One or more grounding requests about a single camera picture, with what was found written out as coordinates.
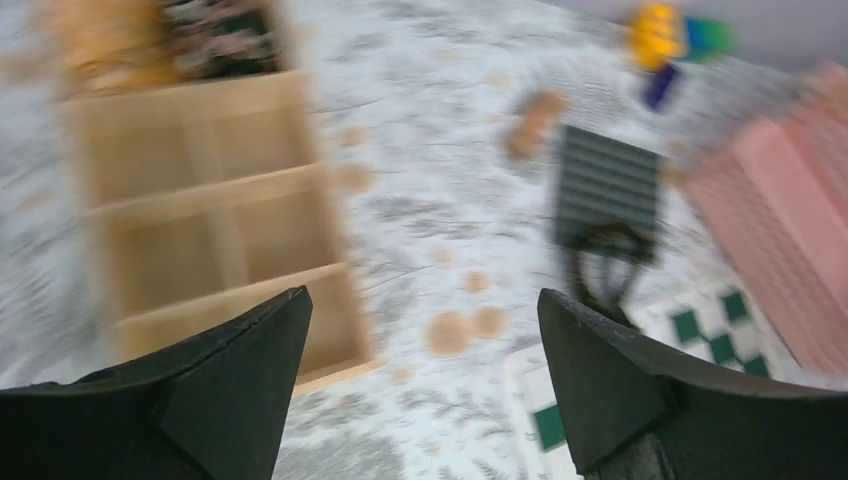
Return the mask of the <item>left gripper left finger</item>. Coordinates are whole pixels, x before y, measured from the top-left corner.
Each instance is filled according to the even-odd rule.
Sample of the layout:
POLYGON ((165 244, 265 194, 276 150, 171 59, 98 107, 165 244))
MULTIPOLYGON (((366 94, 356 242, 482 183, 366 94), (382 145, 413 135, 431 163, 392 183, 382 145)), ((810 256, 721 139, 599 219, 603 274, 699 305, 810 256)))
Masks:
POLYGON ((5 479, 268 479, 313 310, 295 287, 70 383, 1 393, 5 479))

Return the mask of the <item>wooden compartment box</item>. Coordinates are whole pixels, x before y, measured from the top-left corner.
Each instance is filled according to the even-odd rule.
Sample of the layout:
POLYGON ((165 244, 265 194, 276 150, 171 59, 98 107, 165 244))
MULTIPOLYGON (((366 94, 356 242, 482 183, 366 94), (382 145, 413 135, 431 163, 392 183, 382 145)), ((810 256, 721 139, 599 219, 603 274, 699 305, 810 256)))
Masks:
POLYGON ((304 393, 373 370, 301 69, 62 105, 118 361, 306 286, 304 393))

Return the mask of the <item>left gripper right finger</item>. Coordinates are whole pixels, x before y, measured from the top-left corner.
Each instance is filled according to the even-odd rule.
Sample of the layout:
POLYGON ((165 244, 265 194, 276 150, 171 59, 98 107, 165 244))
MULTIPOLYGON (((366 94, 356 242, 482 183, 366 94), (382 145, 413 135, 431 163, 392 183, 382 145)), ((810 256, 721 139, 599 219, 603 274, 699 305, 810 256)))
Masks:
POLYGON ((552 289, 539 327, 587 479, 843 479, 847 396, 727 369, 552 289))

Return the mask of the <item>black key-patterned necktie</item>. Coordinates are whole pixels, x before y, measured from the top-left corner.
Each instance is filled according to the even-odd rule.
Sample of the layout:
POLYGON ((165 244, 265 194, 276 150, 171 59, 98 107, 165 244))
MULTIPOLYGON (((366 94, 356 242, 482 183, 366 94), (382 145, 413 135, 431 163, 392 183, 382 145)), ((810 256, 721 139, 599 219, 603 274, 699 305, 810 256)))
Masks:
POLYGON ((573 245, 571 268, 577 300, 598 314, 638 330, 623 302, 642 266, 652 259, 650 241, 622 222, 599 224, 573 245))

